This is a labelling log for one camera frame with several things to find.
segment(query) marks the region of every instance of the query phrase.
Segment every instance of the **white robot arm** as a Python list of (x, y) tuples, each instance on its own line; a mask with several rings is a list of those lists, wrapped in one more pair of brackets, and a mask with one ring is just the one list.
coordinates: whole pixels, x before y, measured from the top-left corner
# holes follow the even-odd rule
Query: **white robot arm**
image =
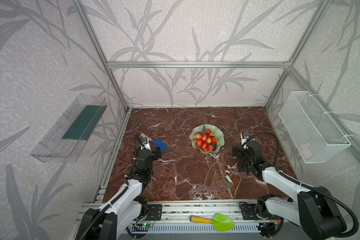
[[(161, 157), (161, 151), (157, 147), (156, 151), (152, 152), (147, 138), (140, 140), (137, 134), (134, 141), (135, 163), (125, 176), (125, 183), (108, 202), (98, 209), (87, 210), (75, 240), (116, 240), (135, 218), (147, 215), (147, 199), (139, 195), (148, 185), (152, 174), (152, 161)], [(139, 149), (136, 148), (136, 141), (140, 144)]]
[[(251, 141), (255, 135), (262, 133), (276, 138), (275, 166), (263, 160), (260, 144)], [(355, 214), (345, 204), (332, 197), (327, 189), (304, 184), (278, 169), (277, 155), (280, 146), (273, 133), (259, 132), (255, 135), (251, 137), (245, 133), (240, 135), (241, 147), (232, 147), (232, 153), (236, 157), (235, 161), (238, 162), (242, 172), (251, 172), (260, 180), (275, 186), (289, 196), (288, 201), (272, 195), (260, 197), (256, 205), (258, 211), (256, 214), (260, 218), (269, 215), (285, 218), (302, 227), (304, 232), (314, 240), (323, 240), (332, 236), (349, 237), (357, 232), (359, 223)], [(343, 207), (353, 219), (354, 225), (346, 233), (343, 232), (346, 231), (347, 225), (336, 204)]]

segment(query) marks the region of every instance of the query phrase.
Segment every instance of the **white wire basket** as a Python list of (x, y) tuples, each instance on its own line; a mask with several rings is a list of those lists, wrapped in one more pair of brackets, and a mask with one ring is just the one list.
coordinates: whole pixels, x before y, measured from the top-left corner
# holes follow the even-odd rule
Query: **white wire basket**
[(350, 141), (307, 91), (291, 92), (279, 112), (304, 162), (326, 162)]

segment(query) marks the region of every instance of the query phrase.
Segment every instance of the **brown marble surface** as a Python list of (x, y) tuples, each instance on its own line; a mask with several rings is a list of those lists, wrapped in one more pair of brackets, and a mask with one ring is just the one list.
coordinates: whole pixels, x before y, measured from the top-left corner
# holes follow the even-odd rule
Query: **brown marble surface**
[[(216, 154), (193, 149), (189, 140), (193, 128), (204, 123), (217, 126), (224, 133), (225, 145)], [(286, 197), (272, 185), (238, 170), (231, 148), (240, 145), (240, 133), (246, 131), (250, 135), (273, 131), (262, 107), (133, 109), (103, 201), (117, 192), (132, 167), (135, 132), (143, 132), (167, 145), (162, 159), (154, 161), (154, 175), (141, 194), (149, 201), (254, 199), (266, 194)], [(269, 134), (254, 138), (261, 143), (264, 159), (273, 164), (274, 138)], [(280, 156), (280, 170), (295, 177), (283, 151)], [(234, 183), (231, 189), (221, 181), (225, 175)]]

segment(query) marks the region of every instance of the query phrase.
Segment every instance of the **wall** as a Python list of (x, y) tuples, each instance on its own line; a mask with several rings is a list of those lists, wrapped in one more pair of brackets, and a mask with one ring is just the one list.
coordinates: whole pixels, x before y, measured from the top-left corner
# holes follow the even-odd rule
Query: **wall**
[[(82, 2), (107, 61), (287, 61), (320, 1)], [(281, 73), (232, 71), (113, 69), (128, 103), (148, 107), (264, 106)]]
[[(69, 1), (0, 1), (0, 239), (67, 239), (124, 112)], [(78, 93), (109, 105), (75, 163), (30, 151)]]
[[(360, 141), (360, 1), (333, 1), (293, 67)], [(289, 93), (301, 90), (288, 76), (268, 110), (270, 120), (299, 180), (328, 188), (360, 222), (359, 161), (346, 149), (326, 163), (304, 163), (278, 116)], [(360, 229), (350, 239), (360, 240)]]

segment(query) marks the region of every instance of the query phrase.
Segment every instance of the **fruit bowl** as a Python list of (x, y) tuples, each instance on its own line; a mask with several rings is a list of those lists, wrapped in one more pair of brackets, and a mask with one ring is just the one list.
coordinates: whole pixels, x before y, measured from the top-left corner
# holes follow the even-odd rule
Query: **fruit bowl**
[(211, 151), (206, 151), (206, 152), (204, 152), (201, 148), (198, 148), (198, 147), (196, 146), (196, 143), (193, 142), (193, 140), (195, 139), (195, 135), (196, 135), (198, 132), (202, 132), (203, 126), (204, 126), (204, 124), (202, 124), (202, 125), (200, 125), (200, 126), (198, 126), (198, 127), (195, 127), (195, 128), (193, 129), (191, 135), (189, 136), (189, 139), (191, 140), (191, 143), (192, 143), (192, 147), (193, 147), (194, 149), (199, 149), (199, 150), (200, 150), (202, 153), (204, 153), (204, 154), (207, 154), (207, 153), (209, 153), (209, 152), (218, 152), (218, 151), (220, 150), (220, 147), (224, 146), (224, 144), (225, 144), (224, 134), (223, 134), (223, 132), (222, 132), (218, 127), (216, 127), (216, 126), (214, 126), (214, 125), (205, 124), (205, 128), (206, 128), (206, 129), (210, 129), (210, 130), (214, 133), (214, 135), (215, 135), (215, 137), (216, 137), (216, 139), (217, 139), (217, 143), (218, 143), (218, 144), (217, 144), (215, 150), (211, 150)]

